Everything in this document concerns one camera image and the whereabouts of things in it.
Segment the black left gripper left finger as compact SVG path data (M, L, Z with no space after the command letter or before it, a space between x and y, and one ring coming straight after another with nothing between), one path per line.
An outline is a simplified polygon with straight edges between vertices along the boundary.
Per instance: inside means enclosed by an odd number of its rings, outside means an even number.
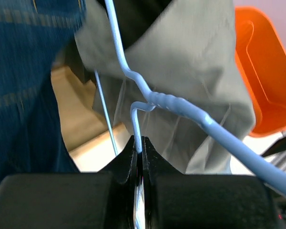
M137 153L96 173L17 174L0 183L0 229L132 229Z

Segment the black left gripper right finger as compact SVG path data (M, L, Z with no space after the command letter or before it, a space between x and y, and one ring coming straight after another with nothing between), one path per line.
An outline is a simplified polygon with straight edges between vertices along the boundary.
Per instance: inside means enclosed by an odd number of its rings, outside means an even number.
M142 138L148 229L282 229L263 182L253 176L185 175Z

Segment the light blue skirt hanger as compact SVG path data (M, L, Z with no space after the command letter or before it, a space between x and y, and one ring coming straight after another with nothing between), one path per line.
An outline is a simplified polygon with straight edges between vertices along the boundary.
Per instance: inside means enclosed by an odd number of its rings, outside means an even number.
M130 107L131 123L133 127L133 132L130 134L131 137L134 138L134 146L137 153L137 174L140 183L138 194L144 195L142 138L147 137L142 135L141 133L138 114L140 112L149 113L154 109L158 108L169 111L177 116L186 118L194 122L209 137L211 137L221 147L223 147L227 152L230 153L231 156L230 173L228 174L202 173L201 175L253 176L260 179L263 182L263 184L269 189L269 191L274 190L275 192L280 193L284 197L286 197L285 172L278 169L274 165L266 162L260 155L254 153L250 148L248 148L246 145L243 144L243 139L237 138L228 130L226 130L221 124L216 122L205 110L201 109L200 107L194 105L193 103L189 102L188 100L182 97L177 97L171 94L164 94L152 90L148 85L148 83L143 78L143 76L140 73L133 71L129 67L124 52L123 42L121 39L121 33L114 6L115 0L103 0L103 2L105 4L105 9L112 32L112 38L119 66L124 76L135 82L135 84L137 85L138 89L140 90L144 98L143 101L133 102ZM100 88L99 91L100 95L95 98L93 108L96 110L104 108L106 117L109 117L102 87Z

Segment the grey pleated skirt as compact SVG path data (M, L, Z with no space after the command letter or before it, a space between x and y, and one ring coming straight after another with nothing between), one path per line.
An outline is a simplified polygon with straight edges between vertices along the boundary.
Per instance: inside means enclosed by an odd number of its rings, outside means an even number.
M239 139L255 125L251 98L235 63L235 7L231 0L116 0L129 67L156 92L205 110ZM99 72L112 125L133 132L130 107L143 101L119 66L105 4L86 1L75 36L86 69ZM138 114L142 135L187 174L228 174L230 153L194 122L163 109Z

